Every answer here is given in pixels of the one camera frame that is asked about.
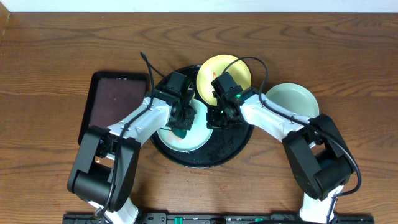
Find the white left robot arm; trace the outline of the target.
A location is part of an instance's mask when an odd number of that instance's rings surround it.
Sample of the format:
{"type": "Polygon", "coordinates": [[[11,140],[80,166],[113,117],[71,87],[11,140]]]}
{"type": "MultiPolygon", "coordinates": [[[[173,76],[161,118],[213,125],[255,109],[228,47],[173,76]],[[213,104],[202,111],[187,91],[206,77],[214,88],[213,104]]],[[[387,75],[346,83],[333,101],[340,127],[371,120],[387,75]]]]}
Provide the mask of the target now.
{"type": "Polygon", "coordinates": [[[130,202],[141,146],[160,128],[191,129],[191,85],[186,75],[173,72],[120,122],[90,126],[84,133],[67,189],[97,205],[94,218],[100,223],[126,220],[118,211],[130,202]]]}

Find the green and yellow sponge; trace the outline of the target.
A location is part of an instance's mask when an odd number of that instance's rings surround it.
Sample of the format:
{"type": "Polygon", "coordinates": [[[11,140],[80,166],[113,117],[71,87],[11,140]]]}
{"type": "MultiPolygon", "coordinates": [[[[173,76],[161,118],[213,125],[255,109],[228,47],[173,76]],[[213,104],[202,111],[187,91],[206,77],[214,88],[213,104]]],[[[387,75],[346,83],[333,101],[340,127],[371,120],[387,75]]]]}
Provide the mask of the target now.
{"type": "Polygon", "coordinates": [[[184,129],[173,129],[172,133],[179,139],[184,139],[187,135],[187,130],[184,129]]]}

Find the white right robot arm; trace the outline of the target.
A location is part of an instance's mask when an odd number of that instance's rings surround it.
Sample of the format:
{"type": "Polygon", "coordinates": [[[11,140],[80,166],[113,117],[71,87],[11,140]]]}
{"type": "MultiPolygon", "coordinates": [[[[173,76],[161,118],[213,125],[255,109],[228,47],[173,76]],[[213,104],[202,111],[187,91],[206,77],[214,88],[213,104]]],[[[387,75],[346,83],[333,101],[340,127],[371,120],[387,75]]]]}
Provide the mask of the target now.
{"type": "Polygon", "coordinates": [[[300,115],[274,103],[253,87],[243,89],[228,73],[211,81],[217,100],[218,125],[246,122],[263,129],[284,147],[293,176],[304,191],[300,218],[304,222],[331,223],[338,197],[359,167],[333,120],[324,114],[300,115]]]}

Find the mint green plate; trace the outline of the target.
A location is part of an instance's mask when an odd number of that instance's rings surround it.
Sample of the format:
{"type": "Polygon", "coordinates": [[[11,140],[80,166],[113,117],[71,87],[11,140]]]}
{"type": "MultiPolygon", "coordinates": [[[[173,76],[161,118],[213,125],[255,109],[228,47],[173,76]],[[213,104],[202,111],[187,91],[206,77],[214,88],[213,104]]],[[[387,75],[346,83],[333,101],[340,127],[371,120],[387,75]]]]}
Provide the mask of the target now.
{"type": "Polygon", "coordinates": [[[294,83],[282,83],[272,87],[267,93],[274,103],[300,115],[315,118],[320,114],[317,99],[305,87],[294,83]]]}
{"type": "Polygon", "coordinates": [[[206,114],[208,108],[199,100],[192,99],[190,106],[195,110],[191,130],[187,131],[184,139],[177,138],[171,129],[157,131],[160,140],[170,149],[178,152],[190,152],[202,147],[211,137],[213,130],[207,128],[206,114]]]}

